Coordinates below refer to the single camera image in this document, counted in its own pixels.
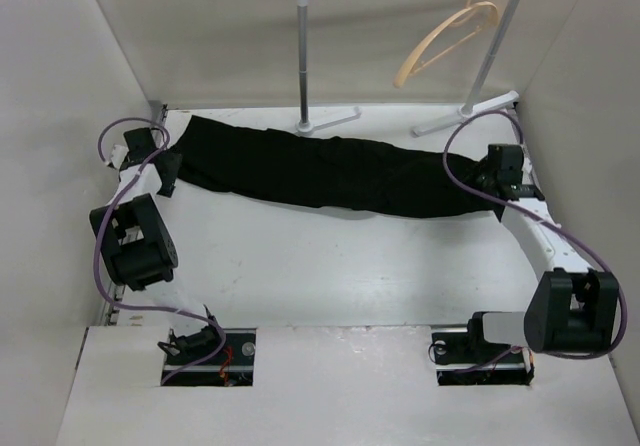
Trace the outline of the black trousers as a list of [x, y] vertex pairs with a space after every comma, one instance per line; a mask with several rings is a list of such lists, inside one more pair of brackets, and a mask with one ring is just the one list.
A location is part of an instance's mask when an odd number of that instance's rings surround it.
[[172, 146], [181, 180], [218, 193], [310, 208], [338, 207], [431, 219], [489, 211], [456, 186], [474, 184], [477, 161], [388, 143], [305, 138], [193, 117]]

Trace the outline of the beige wooden clothes hanger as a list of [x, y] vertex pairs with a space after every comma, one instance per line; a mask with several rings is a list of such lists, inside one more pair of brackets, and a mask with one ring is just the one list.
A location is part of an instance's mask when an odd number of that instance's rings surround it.
[[498, 6], [489, 0], [465, 0], [459, 11], [441, 22], [408, 54], [393, 79], [395, 88], [429, 68], [485, 30], [494, 28], [500, 20]]

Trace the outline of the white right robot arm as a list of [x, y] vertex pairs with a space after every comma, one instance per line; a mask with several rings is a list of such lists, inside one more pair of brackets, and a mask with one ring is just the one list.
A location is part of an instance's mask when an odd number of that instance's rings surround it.
[[477, 187], [500, 201], [497, 219], [517, 240], [538, 285], [524, 312], [477, 312], [481, 327], [464, 336], [464, 350], [483, 362], [500, 344], [537, 353], [597, 356], [612, 343], [619, 283], [597, 271], [560, 233], [539, 188], [523, 182], [524, 151], [491, 144], [480, 161]]

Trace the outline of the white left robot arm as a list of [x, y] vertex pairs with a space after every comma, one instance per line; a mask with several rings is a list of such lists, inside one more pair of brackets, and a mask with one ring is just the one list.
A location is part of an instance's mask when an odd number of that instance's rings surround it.
[[120, 302], [119, 309], [170, 317], [168, 340], [159, 344], [167, 356], [214, 364], [223, 356], [225, 334], [206, 305], [191, 299], [179, 282], [177, 249], [157, 205], [158, 197], [173, 194], [182, 156], [169, 150], [168, 131], [152, 121], [125, 132], [124, 140], [110, 153], [98, 149], [104, 164], [118, 175], [107, 205], [89, 213], [98, 290], [114, 300], [102, 284], [100, 269], [105, 268], [112, 284], [147, 301], [145, 306]]

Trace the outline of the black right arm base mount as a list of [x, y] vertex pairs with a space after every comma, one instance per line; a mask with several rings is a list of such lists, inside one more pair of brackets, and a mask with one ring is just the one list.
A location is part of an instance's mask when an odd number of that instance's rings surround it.
[[476, 340], [465, 328], [433, 330], [428, 355], [439, 386], [530, 386], [535, 377], [527, 348]]

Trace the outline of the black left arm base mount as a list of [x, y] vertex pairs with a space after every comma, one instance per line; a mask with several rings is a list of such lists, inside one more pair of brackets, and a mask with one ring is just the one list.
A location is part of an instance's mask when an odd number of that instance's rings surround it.
[[226, 329], [226, 341], [214, 357], [202, 361], [219, 344], [186, 337], [159, 342], [164, 353], [161, 385], [165, 387], [250, 387], [254, 380], [256, 329]]

